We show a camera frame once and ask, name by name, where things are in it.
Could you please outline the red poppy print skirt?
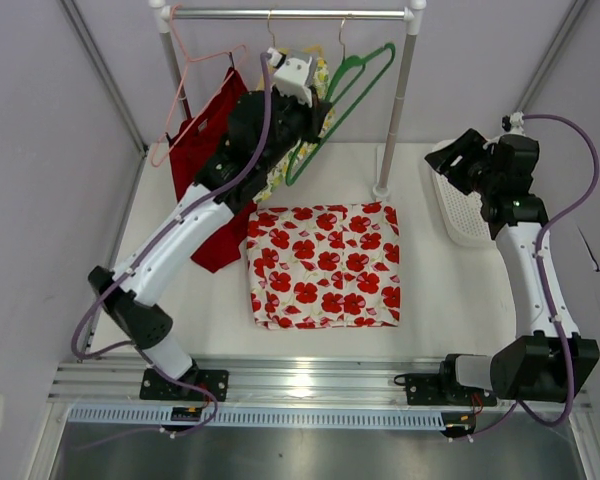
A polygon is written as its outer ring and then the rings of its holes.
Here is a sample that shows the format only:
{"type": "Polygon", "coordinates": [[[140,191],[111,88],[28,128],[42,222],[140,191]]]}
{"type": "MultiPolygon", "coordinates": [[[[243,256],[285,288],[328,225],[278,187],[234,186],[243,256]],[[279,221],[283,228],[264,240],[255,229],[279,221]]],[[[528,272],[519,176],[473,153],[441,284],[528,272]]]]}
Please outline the red poppy print skirt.
{"type": "Polygon", "coordinates": [[[397,326],[399,234],[396,209],[385,202],[256,211],[246,243],[255,324],[397,326]]]}

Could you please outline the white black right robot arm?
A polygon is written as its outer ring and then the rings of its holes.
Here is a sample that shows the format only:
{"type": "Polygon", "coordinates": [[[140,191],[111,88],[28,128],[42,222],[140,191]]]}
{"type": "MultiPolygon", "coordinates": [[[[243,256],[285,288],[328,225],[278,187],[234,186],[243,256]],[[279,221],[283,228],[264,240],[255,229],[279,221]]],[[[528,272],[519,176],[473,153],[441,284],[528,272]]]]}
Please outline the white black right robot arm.
{"type": "Polygon", "coordinates": [[[464,195],[481,200],[481,216],[504,261],[514,301],[516,337],[493,355],[449,354],[438,395],[459,403],[472,390],[499,399],[572,401],[600,358],[564,301],[550,249],[549,217],[531,191],[537,141],[519,133],[488,140],[469,129],[426,155],[427,164],[464,195]]]}

